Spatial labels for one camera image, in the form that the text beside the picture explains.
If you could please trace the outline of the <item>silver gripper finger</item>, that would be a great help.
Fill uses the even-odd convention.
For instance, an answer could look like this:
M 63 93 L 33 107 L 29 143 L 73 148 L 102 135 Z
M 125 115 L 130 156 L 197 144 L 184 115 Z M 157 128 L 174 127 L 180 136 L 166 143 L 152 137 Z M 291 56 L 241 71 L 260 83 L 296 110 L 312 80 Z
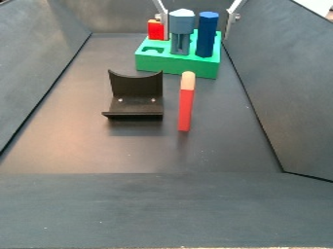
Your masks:
M 156 8 L 158 12 L 156 13 L 156 21 L 157 24 L 160 25 L 160 29 L 156 31 L 157 37 L 156 40 L 169 40 L 169 12 L 165 7 L 164 1 L 162 0 L 153 0 L 153 3 L 156 5 Z
M 228 20 L 227 20 L 227 26 L 224 31 L 224 39 L 228 39 L 232 24 L 236 22 L 236 20 L 240 18 L 240 10 L 243 9 L 243 6 L 245 5 L 247 0 L 235 0 L 231 7 L 227 9 L 228 12 Z

